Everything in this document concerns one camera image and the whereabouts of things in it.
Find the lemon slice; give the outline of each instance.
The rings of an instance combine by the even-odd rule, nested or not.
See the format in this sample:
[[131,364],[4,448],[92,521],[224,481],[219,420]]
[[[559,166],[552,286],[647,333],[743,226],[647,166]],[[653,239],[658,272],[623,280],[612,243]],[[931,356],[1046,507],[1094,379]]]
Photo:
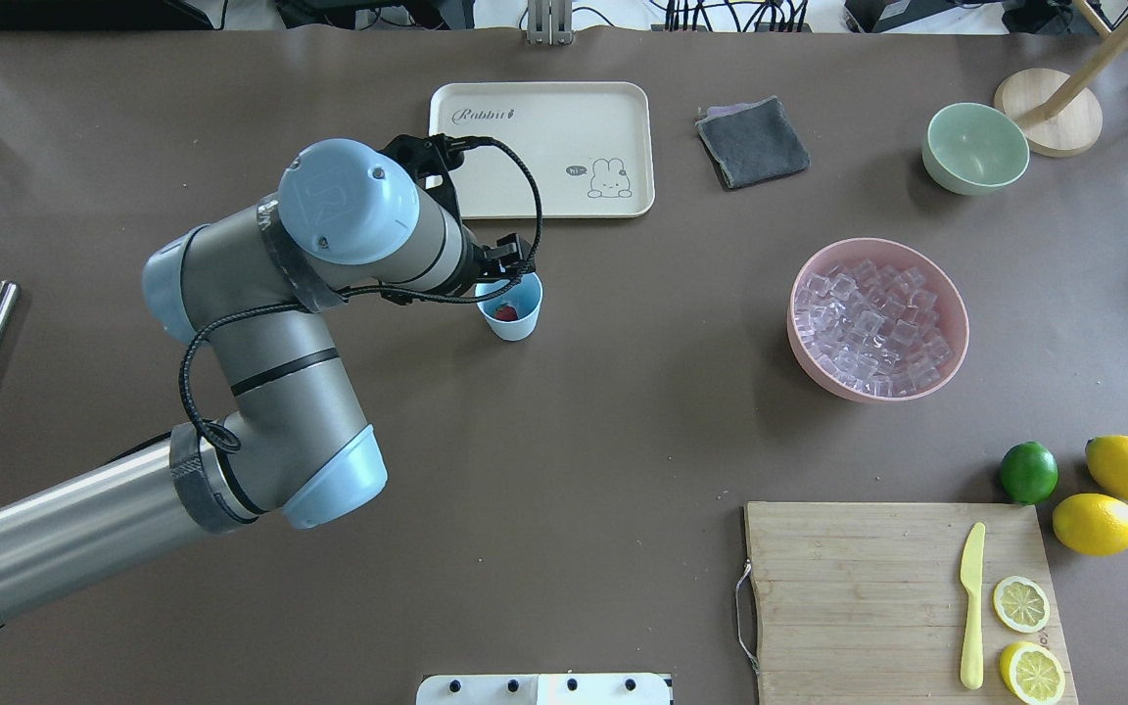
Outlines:
[[1008,643],[998,655],[998,675],[1007,690],[1028,705],[1051,705],[1065,695],[1065,669],[1038,643]]
[[995,585],[995,613],[998,620],[1022,634],[1033,634],[1047,626],[1051,605],[1038,583],[1012,575]]

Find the white floor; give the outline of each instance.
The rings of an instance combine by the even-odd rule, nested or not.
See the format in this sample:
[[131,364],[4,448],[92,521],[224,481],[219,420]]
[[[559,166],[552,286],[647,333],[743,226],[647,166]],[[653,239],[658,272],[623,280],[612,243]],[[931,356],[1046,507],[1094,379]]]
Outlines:
[[[843,0],[803,0],[807,2],[807,24],[812,32],[846,33],[847,28]],[[190,0],[197,9],[211,17],[214,26],[220,26],[220,10],[228,3],[226,28],[285,28],[277,15],[276,5],[272,0]],[[664,0],[651,3],[649,0],[574,0],[573,28],[603,26],[605,19],[590,10],[597,10],[615,26],[629,28],[650,28],[652,24],[664,21],[664,10],[658,8]],[[734,32],[733,15],[720,0],[708,0],[714,5],[707,9],[708,21],[715,32]],[[1104,3],[1109,17],[1114,18],[1125,7],[1125,0],[1107,0]],[[756,12],[758,5],[734,5],[739,23],[746,24]],[[487,26],[523,27],[525,0],[476,0],[473,6],[475,24]],[[907,26],[896,27],[889,34],[1007,34],[1002,21],[1004,6],[1002,3],[985,3],[958,8],[918,19]],[[399,8],[388,8],[380,17],[389,21],[374,21],[376,15],[363,11],[358,18],[356,27],[397,28],[389,23],[411,24],[412,18]]]

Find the robotic arm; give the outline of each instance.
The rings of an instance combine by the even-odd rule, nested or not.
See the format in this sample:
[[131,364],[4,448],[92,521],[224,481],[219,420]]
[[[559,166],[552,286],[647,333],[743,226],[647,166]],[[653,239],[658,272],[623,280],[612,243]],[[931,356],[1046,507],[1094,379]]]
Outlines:
[[[449,170],[493,146],[523,170],[538,231],[475,244]],[[429,191],[417,180],[435,175]],[[472,303],[534,268],[538,188],[497,140],[402,135],[384,151],[328,139],[300,152],[279,191],[162,247],[148,261],[148,307],[190,343],[180,371],[190,423],[161,441],[0,509],[0,626],[126,567],[282,509],[315,527],[373,499],[386,468],[325,321],[351,296]],[[356,285],[376,280],[376,285]],[[495,293],[458,299],[478,281]],[[190,362],[210,341],[238,411],[203,420]]]

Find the brown table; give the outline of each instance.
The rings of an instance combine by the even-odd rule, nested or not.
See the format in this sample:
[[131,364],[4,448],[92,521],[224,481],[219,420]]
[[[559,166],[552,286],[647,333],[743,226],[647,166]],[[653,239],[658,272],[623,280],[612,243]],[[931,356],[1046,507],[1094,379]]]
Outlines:
[[[140,298],[149,254],[253,204],[321,138],[422,134],[439,86],[627,80],[658,201],[553,222],[525,343],[466,308],[331,314],[390,482],[317,530],[274,515],[134,567],[0,634],[0,702],[412,702],[426,673],[671,672],[678,702],[755,702],[733,634],[744,501],[1003,501],[1008,447],[1094,491],[1087,438],[1128,434],[1128,55],[1093,86],[1100,143],[1015,187],[949,195],[937,107],[989,102],[1090,39],[511,30],[0,35],[0,505],[183,420],[182,349]],[[777,94],[807,173],[725,192],[698,107]],[[506,223],[476,223],[493,241]],[[521,232],[531,228],[520,223]],[[831,397],[784,309],[813,250],[906,241],[954,277],[972,345],[909,405]],[[203,409],[229,409],[214,364]],[[1040,515],[1084,702],[1128,702],[1128,553],[1069,553]]]

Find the wooden cutting board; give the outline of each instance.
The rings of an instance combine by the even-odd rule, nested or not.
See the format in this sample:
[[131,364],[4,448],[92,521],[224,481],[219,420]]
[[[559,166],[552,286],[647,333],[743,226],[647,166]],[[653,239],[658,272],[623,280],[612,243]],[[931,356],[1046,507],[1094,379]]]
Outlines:
[[[747,552],[756,594],[761,705],[1017,704],[998,676],[998,652],[1038,642],[1065,667],[1063,704],[1077,705],[1056,591],[1033,508],[751,501]],[[984,686],[960,686],[968,594],[960,553],[986,525]],[[1004,626],[995,584],[1024,575],[1051,601],[1038,634]]]

